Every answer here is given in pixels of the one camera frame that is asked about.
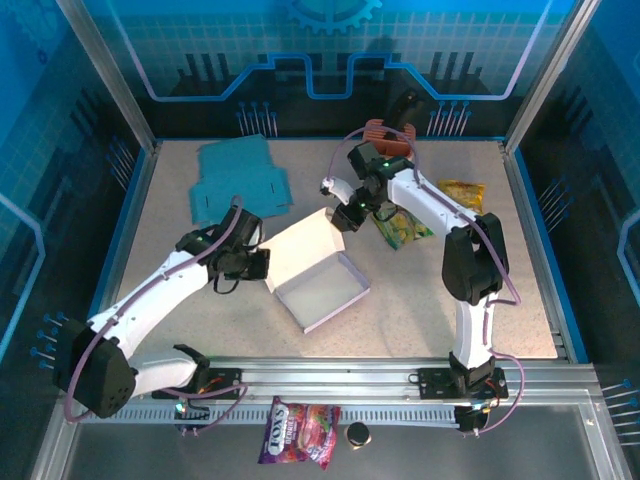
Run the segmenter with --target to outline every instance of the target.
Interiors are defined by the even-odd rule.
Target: gear logo
[[[286,0],[289,19],[296,19],[300,28],[310,27],[313,33],[324,30],[332,35],[346,33],[347,27],[360,28],[363,20],[371,20],[374,8],[381,0]]]
[[[13,15],[22,31],[40,48],[58,31],[54,0],[0,0],[0,11]]]

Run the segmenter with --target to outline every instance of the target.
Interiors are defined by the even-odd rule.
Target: white robotic arm
[[[134,352],[149,332],[185,298],[212,281],[217,291],[220,275],[236,282],[266,278],[269,251],[255,248],[262,221],[241,210],[232,227],[236,208],[230,209],[222,224],[210,232],[205,229],[185,235],[160,268],[118,303],[86,323],[67,321],[57,344],[54,383],[68,390],[87,346],[108,322],[117,318],[117,323],[90,352],[73,392],[76,400],[106,418],[133,395],[169,387],[184,388],[190,393],[202,388],[209,381],[209,360],[195,350],[176,345],[165,352],[144,355]],[[230,233],[223,239],[226,230]],[[221,244],[215,248],[217,241]]]
[[[500,222],[492,214],[479,217],[458,205],[418,173],[405,158],[385,159],[372,144],[363,143],[349,154],[362,187],[354,189],[337,178],[326,178],[321,192],[334,195],[341,205],[336,209],[333,224],[341,231],[357,231],[369,213],[375,213],[385,202],[406,209],[434,232],[443,245],[443,281],[456,302],[456,336],[449,356],[451,367],[458,375],[460,389],[465,390],[493,371],[490,352],[494,307],[492,302],[502,287],[502,278],[488,253],[475,238],[469,223],[476,218],[497,247],[502,263],[508,269]]]

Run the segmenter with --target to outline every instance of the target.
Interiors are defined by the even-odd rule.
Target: speckled white surface
[[[193,229],[188,190],[198,180],[197,141],[162,145],[119,298],[147,278]],[[295,205],[265,220],[267,237],[336,201],[319,194],[335,140],[270,141],[274,163],[289,172]],[[355,184],[346,160],[334,174]],[[513,197],[496,142],[418,143],[424,175],[487,185],[485,211],[502,221],[511,276],[523,304],[496,308],[493,342],[519,357],[555,358],[556,351]],[[346,254],[371,292],[304,335],[264,282],[240,284],[233,295],[204,288],[187,298],[143,341],[139,352],[186,343],[208,355],[252,357],[445,357],[453,345],[455,309],[440,278],[442,247],[434,237],[392,250],[373,222],[345,234]]]

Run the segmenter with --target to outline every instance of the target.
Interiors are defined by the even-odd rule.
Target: white cardboard box
[[[342,233],[323,208],[290,226],[261,248],[271,250],[266,282],[304,333],[369,293],[369,282],[342,253]]]

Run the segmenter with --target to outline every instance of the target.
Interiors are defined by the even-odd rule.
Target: snack bag
[[[482,215],[482,197],[485,186],[481,183],[465,183],[458,180],[439,180],[438,188],[463,207]]]
[[[420,220],[401,207],[383,207],[377,216],[372,217],[380,233],[394,250],[419,238],[433,235]]]
[[[336,445],[340,407],[283,403],[273,397],[258,463],[294,463],[311,459],[329,467]]]

